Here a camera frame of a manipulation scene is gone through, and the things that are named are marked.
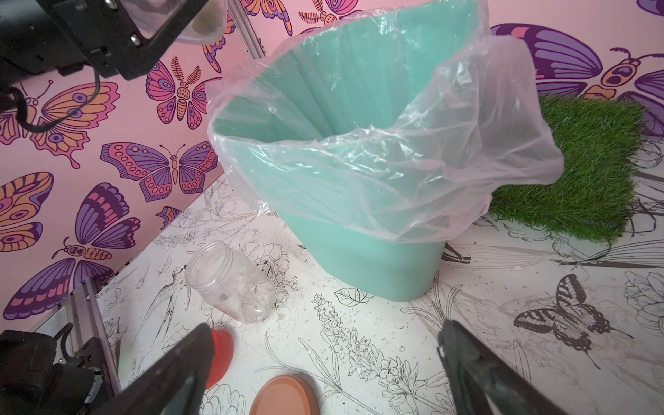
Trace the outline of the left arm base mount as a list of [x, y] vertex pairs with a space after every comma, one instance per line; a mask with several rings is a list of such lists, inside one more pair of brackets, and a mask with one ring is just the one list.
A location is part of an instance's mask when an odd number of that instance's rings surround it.
[[90, 414], [117, 394], [98, 337], [67, 352], [73, 329], [1, 334], [1, 413]]

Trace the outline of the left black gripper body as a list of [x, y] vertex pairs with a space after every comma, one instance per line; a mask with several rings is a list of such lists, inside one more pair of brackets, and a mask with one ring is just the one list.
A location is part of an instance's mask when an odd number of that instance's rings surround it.
[[86, 58], [38, 2], [1, 3], [1, 82], [19, 81], [58, 71], [70, 74]]

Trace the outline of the clear jar of peanuts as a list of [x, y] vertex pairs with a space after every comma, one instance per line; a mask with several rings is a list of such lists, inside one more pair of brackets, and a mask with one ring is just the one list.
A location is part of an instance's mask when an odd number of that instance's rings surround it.
[[188, 262], [186, 283], [204, 303], [241, 323], [265, 320], [273, 311], [276, 285], [242, 252], [211, 242]]

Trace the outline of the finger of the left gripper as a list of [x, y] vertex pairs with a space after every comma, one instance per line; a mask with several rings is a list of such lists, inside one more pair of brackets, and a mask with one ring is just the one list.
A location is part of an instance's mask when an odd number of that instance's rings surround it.
[[148, 74], [176, 41], [176, 22], [146, 38], [119, 1], [50, 1], [48, 15], [100, 76]]

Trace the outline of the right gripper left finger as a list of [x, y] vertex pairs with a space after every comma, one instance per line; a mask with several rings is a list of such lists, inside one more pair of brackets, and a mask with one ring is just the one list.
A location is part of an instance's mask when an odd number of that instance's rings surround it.
[[213, 358], [212, 330], [202, 323], [94, 413], [197, 414]]

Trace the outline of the brown-lid peanut jar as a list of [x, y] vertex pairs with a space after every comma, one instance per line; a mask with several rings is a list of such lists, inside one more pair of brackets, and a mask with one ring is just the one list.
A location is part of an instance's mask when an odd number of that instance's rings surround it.
[[128, 0], [121, 2], [140, 33], [152, 38], [172, 26], [179, 43], [207, 44], [221, 40], [228, 20], [228, 1]]

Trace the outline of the brown jar lid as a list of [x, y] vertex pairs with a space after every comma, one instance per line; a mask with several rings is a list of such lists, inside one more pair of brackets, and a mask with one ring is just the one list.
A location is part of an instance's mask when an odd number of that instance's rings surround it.
[[313, 388], [296, 375], [280, 375], [269, 380], [253, 400], [251, 415], [319, 415]]

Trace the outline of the red jar lid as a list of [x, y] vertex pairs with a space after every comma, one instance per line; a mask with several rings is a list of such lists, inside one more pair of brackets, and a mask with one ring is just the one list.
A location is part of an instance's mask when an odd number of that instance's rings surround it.
[[233, 337], [225, 330], [211, 329], [214, 343], [214, 356], [211, 363], [206, 389], [211, 389], [226, 375], [234, 354]]

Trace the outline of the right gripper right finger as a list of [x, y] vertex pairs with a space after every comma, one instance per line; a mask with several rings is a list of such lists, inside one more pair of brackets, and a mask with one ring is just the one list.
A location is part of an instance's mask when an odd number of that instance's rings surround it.
[[437, 340], [458, 414], [564, 413], [460, 322], [445, 321]]

